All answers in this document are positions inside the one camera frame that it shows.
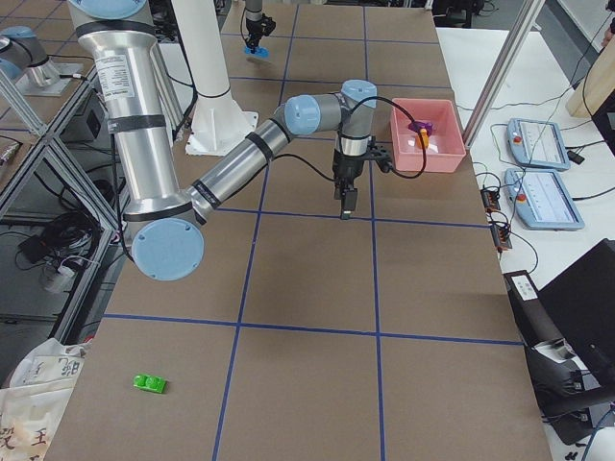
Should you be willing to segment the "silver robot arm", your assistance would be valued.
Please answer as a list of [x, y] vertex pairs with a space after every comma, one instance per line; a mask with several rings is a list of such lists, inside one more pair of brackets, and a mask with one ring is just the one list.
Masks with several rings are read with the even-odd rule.
[[157, 45], [145, 1], [73, 1], [79, 43], [91, 54], [109, 113], [108, 130], [130, 191], [123, 218], [135, 265], [155, 280], [188, 276], [200, 264], [208, 216], [267, 166], [295, 137], [334, 131], [334, 181], [341, 214], [356, 206], [354, 179], [368, 159], [374, 84], [346, 81], [336, 93], [288, 99], [259, 120], [234, 100], [218, 21], [210, 1], [172, 5], [198, 100], [190, 145], [218, 162], [189, 187], [179, 185], [161, 106], [153, 51]]
[[[245, 1], [245, 6], [242, 11], [242, 19], [240, 24], [240, 34], [244, 41], [244, 52], [248, 57], [266, 59], [269, 57], [269, 51], [267, 48], [260, 46], [260, 41], [264, 36], [270, 36], [276, 29], [277, 23], [271, 16], [267, 16], [262, 9], [263, 1]], [[244, 35], [243, 25], [245, 24], [247, 30], [247, 36]], [[281, 154], [275, 155], [273, 160], [280, 158], [293, 158], [301, 161], [304, 165], [309, 167], [318, 176], [328, 182], [333, 182], [333, 178], [328, 177], [316, 166], [310, 163], [307, 159], [302, 158], [295, 154]], [[245, 188], [250, 182], [252, 182], [259, 173], [267, 167], [267, 165], [260, 167], [259, 170], [242, 186], [239, 187], [231, 197], [238, 194], [243, 188]]]

